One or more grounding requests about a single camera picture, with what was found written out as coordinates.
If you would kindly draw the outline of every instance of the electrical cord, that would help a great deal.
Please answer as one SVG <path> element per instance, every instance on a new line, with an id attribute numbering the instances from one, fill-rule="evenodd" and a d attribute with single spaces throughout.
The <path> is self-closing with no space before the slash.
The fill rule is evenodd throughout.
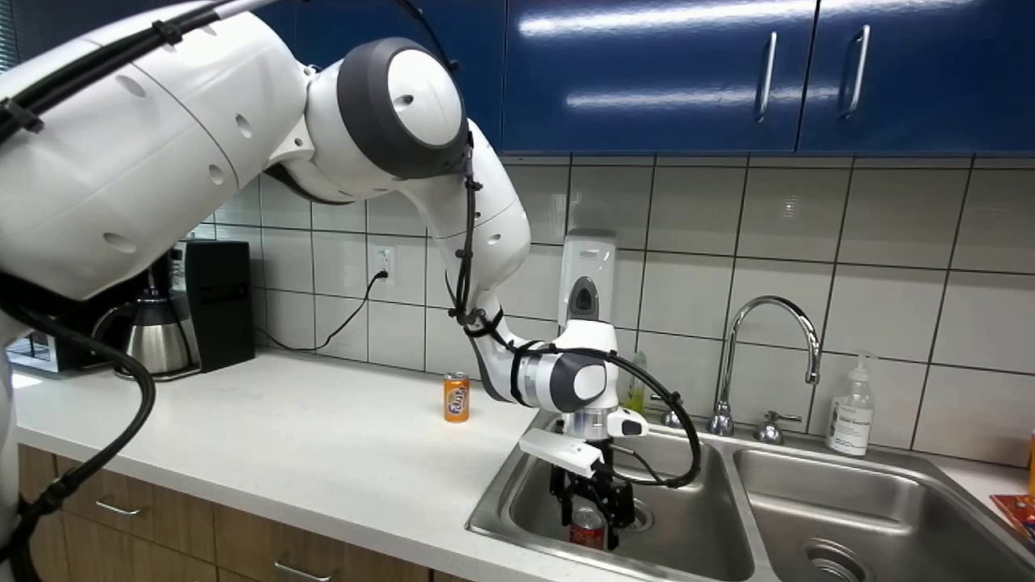
<path id="1" fill-rule="evenodd" d="M 357 311 L 369 304 L 373 287 L 376 287 L 380 277 L 387 277 L 383 270 L 376 273 L 376 275 L 366 281 L 361 300 L 352 307 L 352 314 L 348 314 L 340 327 L 333 327 L 333 330 L 326 334 L 326 340 L 324 340 L 319 345 L 286 345 L 286 343 L 273 340 L 273 337 L 265 334 L 265 330 L 260 330 L 260 337 L 265 337 L 271 345 L 284 350 L 284 352 L 319 352 L 319 350 L 326 350 L 326 345 L 357 316 Z"/>
<path id="2" fill-rule="evenodd" d="M 63 477 L 57 477 L 35 501 L 23 501 L 19 506 L 19 524 L 14 528 L 14 534 L 3 540 L 0 548 L 0 564 L 14 559 L 16 554 L 25 549 L 25 543 L 32 540 L 32 530 L 39 524 L 39 518 L 54 515 L 87 480 L 93 480 L 118 451 L 125 451 L 125 445 L 141 431 L 141 423 L 147 422 L 147 414 L 156 410 L 156 378 L 150 373 L 130 359 L 118 350 L 109 350 L 101 340 L 90 340 L 84 334 L 73 334 L 66 327 L 62 327 L 50 316 L 43 316 L 35 311 L 25 311 L 23 304 L 3 304 L 3 311 L 25 325 L 35 327 L 43 334 L 50 334 L 76 350 L 90 350 L 101 359 L 106 359 L 109 366 L 123 368 L 132 377 L 135 387 L 137 387 L 137 407 L 132 414 L 132 422 L 125 423 L 125 431 L 109 441 L 101 452 L 93 452 L 84 466 L 66 468 Z"/>

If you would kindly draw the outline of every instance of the bottle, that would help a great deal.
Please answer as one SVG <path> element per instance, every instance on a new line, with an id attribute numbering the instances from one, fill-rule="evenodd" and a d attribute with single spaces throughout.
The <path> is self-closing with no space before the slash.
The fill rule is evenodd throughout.
<path id="1" fill-rule="evenodd" d="M 646 352 L 633 355 L 633 366 L 646 373 Z M 620 407 L 646 414 L 646 386 L 628 377 Z"/>
<path id="2" fill-rule="evenodd" d="M 867 457 L 873 428 L 873 387 L 868 387 L 868 352 L 861 352 L 848 373 L 849 387 L 831 400 L 831 436 L 827 448 L 845 457 Z"/>

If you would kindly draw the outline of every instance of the drawer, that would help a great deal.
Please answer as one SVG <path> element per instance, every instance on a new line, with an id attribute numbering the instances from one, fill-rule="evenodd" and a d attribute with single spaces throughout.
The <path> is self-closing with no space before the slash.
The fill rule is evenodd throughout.
<path id="1" fill-rule="evenodd" d="M 76 496 L 66 499 L 63 507 L 109 530 L 212 564 L 212 507 L 205 501 L 115 473 L 98 473 Z"/>
<path id="2" fill-rule="evenodd" d="M 428 568 L 216 507 L 216 564 L 251 582 L 428 582 Z"/>

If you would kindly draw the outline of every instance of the power outlet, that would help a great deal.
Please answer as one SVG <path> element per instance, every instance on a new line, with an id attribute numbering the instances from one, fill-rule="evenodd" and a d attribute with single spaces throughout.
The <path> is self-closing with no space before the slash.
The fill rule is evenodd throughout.
<path id="1" fill-rule="evenodd" d="M 369 266 L 373 270 L 373 275 L 376 273 L 387 273 L 387 287 L 393 284 L 393 245 L 376 245 L 376 266 Z"/>

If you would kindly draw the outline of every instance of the soap dispenser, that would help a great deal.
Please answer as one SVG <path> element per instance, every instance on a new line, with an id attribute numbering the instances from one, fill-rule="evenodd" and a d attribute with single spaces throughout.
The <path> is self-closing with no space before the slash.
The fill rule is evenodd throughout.
<path id="1" fill-rule="evenodd" d="M 861 352 L 848 373 L 849 387 L 831 400 L 827 448 L 845 457 L 867 457 L 873 428 L 868 352 Z"/>

